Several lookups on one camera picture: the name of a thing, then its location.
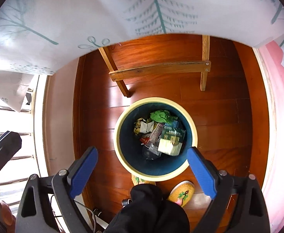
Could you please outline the green chocolate box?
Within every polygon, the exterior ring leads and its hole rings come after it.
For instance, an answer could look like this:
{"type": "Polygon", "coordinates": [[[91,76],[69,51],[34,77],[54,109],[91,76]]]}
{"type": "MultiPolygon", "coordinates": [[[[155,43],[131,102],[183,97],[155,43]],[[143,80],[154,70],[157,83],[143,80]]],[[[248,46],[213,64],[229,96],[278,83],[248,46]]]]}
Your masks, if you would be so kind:
{"type": "Polygon", "coordinates": [[[178,156],[185,138],[183,129],[165,127],[161,133],[158,151],[169,156],[178,156]]]}

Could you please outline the green paper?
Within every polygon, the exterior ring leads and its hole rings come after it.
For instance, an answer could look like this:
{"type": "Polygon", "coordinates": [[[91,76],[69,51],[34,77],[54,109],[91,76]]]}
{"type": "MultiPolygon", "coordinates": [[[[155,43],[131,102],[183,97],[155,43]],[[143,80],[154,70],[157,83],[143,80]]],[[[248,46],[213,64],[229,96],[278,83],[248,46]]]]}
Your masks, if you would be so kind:
{"type": "Polygon", "coordinates": [[[150,118],[155,122],[168,124],[172,124],[178,119],[178,117],[170,115],[170,112],[167,110],[154,111],[150,113],[150,118]]]}

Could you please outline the blue face mask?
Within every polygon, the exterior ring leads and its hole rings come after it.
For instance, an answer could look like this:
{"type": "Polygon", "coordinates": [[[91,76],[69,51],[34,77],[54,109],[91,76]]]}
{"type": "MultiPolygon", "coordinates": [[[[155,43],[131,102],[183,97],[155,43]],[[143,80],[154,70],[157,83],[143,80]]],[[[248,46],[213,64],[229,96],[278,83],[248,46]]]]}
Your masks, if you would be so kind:
{"type": "Polygon", "coordinates": [[[174,120],[171,124],[165,123],[164,128],[168,129],[168,130],[173,130],[173,129],[179,128],[179,121],[174,120]]]}

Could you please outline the pink cartoon carton box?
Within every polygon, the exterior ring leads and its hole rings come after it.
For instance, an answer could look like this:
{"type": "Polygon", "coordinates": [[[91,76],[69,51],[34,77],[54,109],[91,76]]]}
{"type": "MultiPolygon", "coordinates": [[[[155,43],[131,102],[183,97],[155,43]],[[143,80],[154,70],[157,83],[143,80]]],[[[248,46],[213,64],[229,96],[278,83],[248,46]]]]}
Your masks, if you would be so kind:
{"type": "Polygon", "coordinates": [[[141,143],[147,146],[149,146],[150,144],[158,146],[163,128],[164,123],[157,123],[152,132],[147,133],[140,138],[141,143]]]}

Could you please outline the yellow wrapper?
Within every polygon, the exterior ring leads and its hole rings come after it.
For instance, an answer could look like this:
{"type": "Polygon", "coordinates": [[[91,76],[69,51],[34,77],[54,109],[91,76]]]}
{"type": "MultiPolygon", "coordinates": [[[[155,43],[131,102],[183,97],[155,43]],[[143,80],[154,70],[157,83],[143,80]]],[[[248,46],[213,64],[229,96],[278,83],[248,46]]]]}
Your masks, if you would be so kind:
{"type": "Polygon", "coordinates": [[[138,136],[139,134],[145,134],[147,132],[147,123],[143,118],[139,118],[135,122],[134,134],[138,136]]]}

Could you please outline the cream rim trash bin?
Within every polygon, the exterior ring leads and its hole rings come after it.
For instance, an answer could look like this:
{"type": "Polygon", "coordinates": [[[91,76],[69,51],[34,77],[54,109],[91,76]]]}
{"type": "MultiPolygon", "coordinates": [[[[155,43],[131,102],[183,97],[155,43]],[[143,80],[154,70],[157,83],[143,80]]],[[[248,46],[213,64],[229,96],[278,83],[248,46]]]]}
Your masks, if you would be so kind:
{"type": "Polygon", "coordinates": [[[182,174],[189,166],[187,150],[198,145],[189,113],[180,104],[160,97],[131,104],[117,120],[113,140],[122,166],[152,182],[182,174]]]}

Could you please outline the window metal grille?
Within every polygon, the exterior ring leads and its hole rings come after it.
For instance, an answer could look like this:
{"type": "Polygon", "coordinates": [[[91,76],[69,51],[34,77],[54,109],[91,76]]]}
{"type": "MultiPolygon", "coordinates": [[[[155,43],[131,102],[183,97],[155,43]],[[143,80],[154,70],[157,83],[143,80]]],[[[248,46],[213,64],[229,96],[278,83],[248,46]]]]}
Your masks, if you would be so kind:
{"type": "Polygon", "coordinates": [[[35,159],[33,115],[30,93],[26,94],[20,111],[0,100],[0,201],[13,215],[18,207],[31,174],[39,174],[35,159]]]}

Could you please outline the yellow embroidered slipper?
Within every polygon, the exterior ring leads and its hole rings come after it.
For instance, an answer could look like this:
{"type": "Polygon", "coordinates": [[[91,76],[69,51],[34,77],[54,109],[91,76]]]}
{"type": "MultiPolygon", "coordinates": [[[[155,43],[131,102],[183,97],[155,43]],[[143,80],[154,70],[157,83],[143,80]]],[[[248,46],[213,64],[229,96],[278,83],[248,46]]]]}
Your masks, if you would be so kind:
{"type": "Polygon", "coordinates": [[[190,181],[183,181],[175,186],[168,196],[168,200],[184,207],[192,199],[195,192],[195,186],[190,181]]]}

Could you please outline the black trouser leg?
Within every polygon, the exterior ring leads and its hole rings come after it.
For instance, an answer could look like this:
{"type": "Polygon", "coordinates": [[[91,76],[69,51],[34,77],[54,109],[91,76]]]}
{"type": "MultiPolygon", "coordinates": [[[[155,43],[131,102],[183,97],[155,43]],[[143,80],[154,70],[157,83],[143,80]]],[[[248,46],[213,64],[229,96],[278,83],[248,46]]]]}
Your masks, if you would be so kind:
{"type": "Polygon", "coordinates": [[[116,214],[104,232],[190,232],[184,209],[164,199],[160,188],[142,183],[130,192],[132,202],[116,214]]]}

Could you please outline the tree print tablecloth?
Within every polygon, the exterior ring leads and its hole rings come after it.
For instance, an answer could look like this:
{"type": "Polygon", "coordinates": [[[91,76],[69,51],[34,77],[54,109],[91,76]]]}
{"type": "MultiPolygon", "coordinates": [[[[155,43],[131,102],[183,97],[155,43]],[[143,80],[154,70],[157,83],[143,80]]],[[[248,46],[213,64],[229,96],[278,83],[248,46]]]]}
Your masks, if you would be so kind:
{"type": "Polygon", "coordinates": [[[255,48],[275,41],[284,52],[284,2],[0,0],[0,100],[20,111],[34,75],[53,75],[104,46],[172,33],[218,36],[255,48]]]}

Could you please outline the pink bed blanket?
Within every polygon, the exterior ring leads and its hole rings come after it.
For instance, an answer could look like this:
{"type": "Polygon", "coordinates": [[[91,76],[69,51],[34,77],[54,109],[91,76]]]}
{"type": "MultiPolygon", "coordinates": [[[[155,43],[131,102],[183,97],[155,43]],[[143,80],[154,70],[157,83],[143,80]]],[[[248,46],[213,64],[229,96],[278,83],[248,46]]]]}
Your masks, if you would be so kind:
{"type": "Polygon", "coordinates": [[[259,48],[269,108],[269,151],[263,195],[271,232],[284,227],[284,52],[272,41],[259,48]]]}

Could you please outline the wooden table frame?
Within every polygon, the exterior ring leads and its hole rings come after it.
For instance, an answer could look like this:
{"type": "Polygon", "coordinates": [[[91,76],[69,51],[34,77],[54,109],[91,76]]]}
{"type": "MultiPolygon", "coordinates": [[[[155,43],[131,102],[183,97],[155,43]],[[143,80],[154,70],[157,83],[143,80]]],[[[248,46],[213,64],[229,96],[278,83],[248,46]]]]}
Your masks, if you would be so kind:
{"type": "Polygon", "coordinates": [[[118,88],[125,97],[131,97],[125,80],[143,76],[154,76],[156,74],[177,74],[177,73],[200,73],[200,90],[206,90],[208,73],[211,68],[210,57],[210,36],[202,36],[201,61],[158,63],[146,66],[134,67],[126,70],[119,70],[107,47],[100,47],[99,52],[109,69],[109,77],[117,83],[118,88]]]}

